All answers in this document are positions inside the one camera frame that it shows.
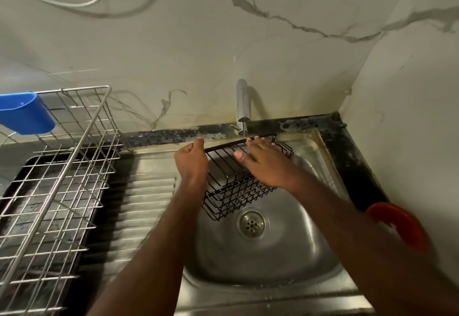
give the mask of faucet spout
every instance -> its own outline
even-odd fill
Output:
[[[239,79],[236,83],[237,127],[239,136],[247,135],[247,124],[250,121],[250,104],[247,81]]]

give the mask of person's left arm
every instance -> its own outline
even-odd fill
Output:
[[[102,293],[89,316],[173,315],[207,185],[204,140],[175,153],[180,186],[150,237]]]

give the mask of peeling black surface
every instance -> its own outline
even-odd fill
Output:
[[[126,134],[131,146],[146,146],[204,139],[235,137],[232,123],[201,125],[193,128],[141,131]],[[317,128],[335,163],[355,207],[365,211],[376,202],[387,202],[375,178],[346,130],[338,113],[253,121],[247,125],[250,135],[305,131]]]

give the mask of blue utensil holder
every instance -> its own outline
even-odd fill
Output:
[[[34,92],[0,94],[0,124],[20,134],[48,133],[55,127]]]

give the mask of sink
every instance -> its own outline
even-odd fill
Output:
[[[318,281],[341,269],[301,204],[280,188],[220,221],[202,211],[186,265],[195,279],[238,287]]]
[[[347,193],[317,130],[282,133],[293,161],[348,201]],[[206,141],[211,147],[235,139]],[[72,288],[70,310],[85,308],[135,254],[166,209],[180,175],[179,145],[134,149],[117,162],[104,193],[89,251]],[[82,301],[82,291],[86,296]],[[183,271],[176,314],[278,315],[372,310],[318,227],[285,190],[273,192],[213,221],[199,213],[192,252]]]

